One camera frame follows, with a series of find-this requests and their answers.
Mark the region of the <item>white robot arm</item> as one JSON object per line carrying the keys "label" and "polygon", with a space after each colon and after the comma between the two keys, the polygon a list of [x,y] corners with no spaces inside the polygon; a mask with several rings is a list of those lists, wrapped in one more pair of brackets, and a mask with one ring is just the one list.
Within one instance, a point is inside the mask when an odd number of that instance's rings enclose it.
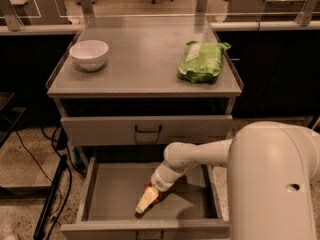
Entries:
{"label": "white robot arm", "polygon": [[230,240],[317,240],[310,183],[320,175],[320,135],[262,121],[234,138],[174,142],[136,207],[140,214],[196,165],[227,167]]}

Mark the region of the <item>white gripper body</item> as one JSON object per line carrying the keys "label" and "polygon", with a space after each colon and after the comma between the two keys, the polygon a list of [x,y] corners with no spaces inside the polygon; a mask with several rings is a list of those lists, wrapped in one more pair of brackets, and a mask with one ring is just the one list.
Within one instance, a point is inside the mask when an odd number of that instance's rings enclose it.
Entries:
{"label": "white gripper body", "polygon": [[151,176],[151,185],[160,192],[166,192],[183,174],[181,169],[171,168],[166,163],[161,163]]}

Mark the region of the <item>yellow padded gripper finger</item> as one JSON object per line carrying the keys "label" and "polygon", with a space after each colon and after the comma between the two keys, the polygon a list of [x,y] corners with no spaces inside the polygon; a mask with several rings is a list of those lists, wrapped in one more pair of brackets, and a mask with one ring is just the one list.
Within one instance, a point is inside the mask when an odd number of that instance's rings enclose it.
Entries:
{"label": "yellow padded gripper finger", "polygon": [[155,187],[149,187],[138,202],[136,206],[136,212],[142,214],[153,203],[158,194],[158,190]]}

